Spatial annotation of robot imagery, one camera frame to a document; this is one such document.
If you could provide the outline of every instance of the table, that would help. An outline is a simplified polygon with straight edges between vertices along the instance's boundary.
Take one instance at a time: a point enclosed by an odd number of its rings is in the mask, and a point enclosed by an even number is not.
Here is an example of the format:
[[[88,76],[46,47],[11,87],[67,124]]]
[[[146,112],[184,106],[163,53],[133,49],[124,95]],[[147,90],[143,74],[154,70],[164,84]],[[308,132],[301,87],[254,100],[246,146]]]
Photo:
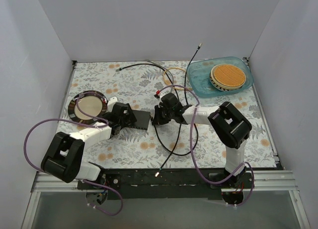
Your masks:
[[[154,106],[158,100],[154,94],[163,88],[162,71],[154,66],[135,66],[120,72],[119,67],[140,62],[116,63],[77,63],[71,88],[67,96],[62,118],[69,119],[67,107],[71,99],[85,90],[97,90],[107,98],[116,96],[120,102],[129,103],[133,109],[150,111],[154,115]],[[188,61],[156,62],[166,68],[186,68]],[[183,83],[184,72],[173,72],[176,84]],[[178,91],[184,104],[183,91]],[[188,101],[194,104],[193,96],[188,94]],[[276,167],[273,148],[270,143],[259,104],[252,88],[240,93],[215,97],[200,98],[202,106],[221,105],[230,101],[251,122],[252,131],[245,147],[245,161],[253,167]],[[177,138],[178,124],[158,126],[162,142],[170,149]],[[59,122],[57,132],[71,133],[83,129],[65,122]],[[195,149],[197,164],[202,168],[224,167],[226,162],[225,146],[221,143],[212,127],[198,124],[199,140]],[[181,128],[176,153],[189,151],[189,126]],[[169,155],[159,143],[155,130],[149,124],[148,131],[125,128],[120,134],[109,140],[99,142],[83,153],[83,160],[96,163],[105,168],[159,168]],[[166,164],[169,168],[192,168],[191,155],[172,155]]]

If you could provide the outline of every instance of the teal tray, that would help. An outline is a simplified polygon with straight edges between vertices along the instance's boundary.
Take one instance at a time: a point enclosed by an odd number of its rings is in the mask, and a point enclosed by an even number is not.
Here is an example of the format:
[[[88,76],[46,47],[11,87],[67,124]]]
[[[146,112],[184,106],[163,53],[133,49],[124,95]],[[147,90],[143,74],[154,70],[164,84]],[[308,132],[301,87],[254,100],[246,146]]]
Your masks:
[[[242,69],[246,75],[244,85],[240,89],[232,91],[220,91],[216,89],[210,82],[209,76],[212,68],[219,64],[232,64]],[[195,94],[204,98],[238,93],[251,87],[254,83],[252,73],[248,66],[246,66],[241,59],[236,57],[217,58],[191,63],[187,75]]]

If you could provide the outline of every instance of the gray floor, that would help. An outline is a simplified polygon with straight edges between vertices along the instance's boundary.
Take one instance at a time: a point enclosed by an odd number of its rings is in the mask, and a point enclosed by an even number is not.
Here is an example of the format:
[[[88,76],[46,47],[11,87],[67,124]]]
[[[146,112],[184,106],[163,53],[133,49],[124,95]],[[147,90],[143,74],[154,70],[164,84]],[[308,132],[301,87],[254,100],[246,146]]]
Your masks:
[[[116,211],[119,201],[103,208]],[[42,193],[34,229],[297,229],[300,228],[288,191],[254,192],[234,209],[207,199],[129,199],[118,216],[109,217],[85,201],[85,193]]]

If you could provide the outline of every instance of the gray wall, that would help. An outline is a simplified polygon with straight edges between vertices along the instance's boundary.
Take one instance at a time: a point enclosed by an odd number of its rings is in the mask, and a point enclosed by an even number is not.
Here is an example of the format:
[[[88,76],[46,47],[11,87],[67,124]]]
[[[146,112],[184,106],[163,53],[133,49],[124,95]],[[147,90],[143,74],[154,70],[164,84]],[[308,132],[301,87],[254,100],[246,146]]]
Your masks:
[[[58,117],[71,60],[38,0],[0,0],[0,228],[18,229],[35,170],[23,157],[27,131]],[[39,165],[56,124],[35,131],[28,145]]]
[[[318,0],[280,0],[251,55],[256,87],[283,165],[318,228]]]
[[[39,0],[72,60],[250,56],[279,0]]]

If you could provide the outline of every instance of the floral tablecloth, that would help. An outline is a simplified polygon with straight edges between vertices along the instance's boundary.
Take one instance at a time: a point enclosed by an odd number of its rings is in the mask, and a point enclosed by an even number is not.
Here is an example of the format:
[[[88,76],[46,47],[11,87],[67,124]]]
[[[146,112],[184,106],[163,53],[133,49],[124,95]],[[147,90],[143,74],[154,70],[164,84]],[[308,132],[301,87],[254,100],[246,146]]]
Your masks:
[[[85,90],[98,90],[107,98],[116,96],[120,102],[129,103],[133,109],[151,111],[158,100],[154,98],[156,90],[164,86],[162,71],[153,66],[135,66],[121,72],[115,70],[139,62],[118,63],[78,63],[72,79],[72,86],[64,108],[63,118],[69,119],[67,107],[71,99]],[[158,64],[169,67],[186,68],[187,61],[164,61]],[[183,83],[184,72],[173,71],[176,83]],[[181,102],[185,103],[183,91],[179,91]],[[195,99],[188,97],[189,103]],[[234,95],[215,98],[200,98],[202,106],[221,105],[230,101],[251,122],[253,128],[245,147],[245,161],[253,167],[275,167],[272,146],[267,136],[260,108],[253,89],[247,89]],[[173,148],[176,141],[178,124],[158,126],[162,142]],[[76,125],[59,122],[58,130],[71,133],[83,129]],[[226,162],[225,146],[221,143],[212,127],[198,125],[199,141],[195,149],[195,157],[199,167],[224,167]],[[181,128],[176,153],[189,151],[189,126]],[[105,168],[158,168],[164,162],[168,153],[157,140],[155,130],[149,124],[148,131],[125,128],[120,134],[109,140],[99,142],[87,149],[83,160],[97,163]],[[193,167],[191,155],[172,156],[166,167],[183,168]]]

